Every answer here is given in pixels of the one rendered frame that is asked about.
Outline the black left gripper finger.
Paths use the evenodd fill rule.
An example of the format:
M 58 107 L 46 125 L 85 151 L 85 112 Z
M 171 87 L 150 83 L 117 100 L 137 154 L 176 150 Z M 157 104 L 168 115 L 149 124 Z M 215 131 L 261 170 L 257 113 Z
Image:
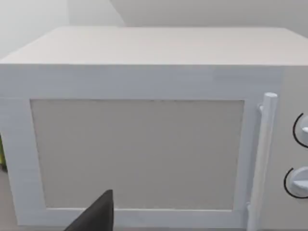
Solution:
M 63 231 L 113 231 L 113 190 L 106 190 Z

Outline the green bottle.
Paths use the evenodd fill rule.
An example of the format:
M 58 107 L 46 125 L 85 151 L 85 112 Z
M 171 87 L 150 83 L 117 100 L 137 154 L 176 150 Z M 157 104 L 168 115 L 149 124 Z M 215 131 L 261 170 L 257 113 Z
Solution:
M 0 135 L 0 168 L 2 169 L 3 172 L 7 172 L 7 165 L 5 161 L 5 155 L 4 155 L 1 135 Z

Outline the microwave oven door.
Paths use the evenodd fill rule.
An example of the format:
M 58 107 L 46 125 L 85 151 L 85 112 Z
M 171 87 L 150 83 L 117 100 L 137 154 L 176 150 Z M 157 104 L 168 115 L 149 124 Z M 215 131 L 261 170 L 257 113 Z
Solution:
M 282 68 L 0 64 L 17 223 L 65 227 L 104 191 L 125 228 L 243 228 Z

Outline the pale microwave oven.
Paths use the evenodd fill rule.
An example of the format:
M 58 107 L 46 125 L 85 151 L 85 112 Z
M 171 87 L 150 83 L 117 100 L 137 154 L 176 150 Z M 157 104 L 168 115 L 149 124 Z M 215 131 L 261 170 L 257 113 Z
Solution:
M 258 230 L 308 231 L 308 199 L 292 198 L 283 187 L 289 169 L 308 167 L 308 149 L 292 135 L 295 119 L 301 113 L 308 115 L 308 38 L 282 28 L 61 27 L 9 54 L 0 64 L 281 67 Z M 257 106 L 259 127 L 246 209 L 253 185 L 261 104 Z M 245 217 L 245 227 L 231 229 L 246 230 L 248 209 Z

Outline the white microwave knob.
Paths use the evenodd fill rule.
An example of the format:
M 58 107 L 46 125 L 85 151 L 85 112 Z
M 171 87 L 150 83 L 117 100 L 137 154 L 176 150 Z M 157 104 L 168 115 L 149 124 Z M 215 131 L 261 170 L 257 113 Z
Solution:
M 308 115 L 301 113 L 295 119 L 292 135 L 297 144 L 308 149 Z
M 295 199 L 308 199 L 308 167 L 291 168 L 283 179 L 285 192 Z

